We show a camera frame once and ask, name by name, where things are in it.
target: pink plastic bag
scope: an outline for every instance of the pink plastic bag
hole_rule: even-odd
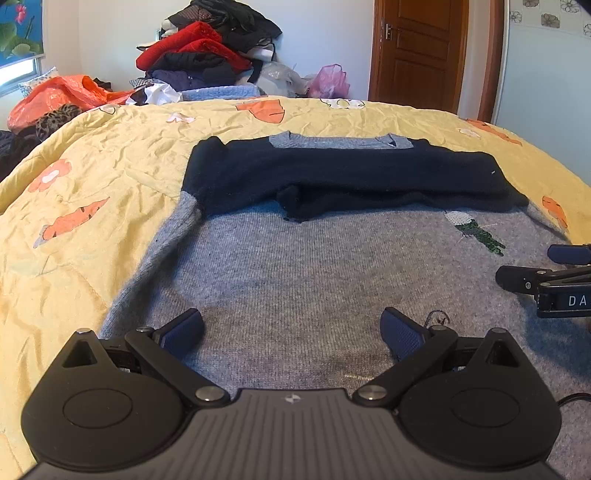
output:
[[[312,80],[308,96],[311,98],[348,98],[349,88],[347,73],[343,67],[335,63],[320,69],[320,73]]]

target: leopard print fabric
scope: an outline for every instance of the leopard print fabric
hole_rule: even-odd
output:
[[[81,113],[82,109],[72,103],[67,103],[57,110],[46,113],[35,123],[37,138],[42,142],[47,140],[52,133],[57,132],[66,123]]]

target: floral tile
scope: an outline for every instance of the floral tile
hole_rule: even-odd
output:
[[[541,25],[543,27],[560,28],[560,18],[552,14],[542,14]]]

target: embroidered bird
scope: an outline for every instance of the embroidered bird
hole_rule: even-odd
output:
[[[462,235],[473,236],[490,252],[503,257],[503,250],[501,249],[506,248],[506,246],[495,240],[489,232],[483,230],[477,221],[466,212],[446,212],[445,216],[454,227],[462,232]]]

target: black jacket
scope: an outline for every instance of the black jacket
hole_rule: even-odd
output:
[[[267,44],[281,35],[281,29],[248,5],[234,0],[191,0],[214,17],[209,24],[223,38],[224,45],[246,53],[258,44]]]

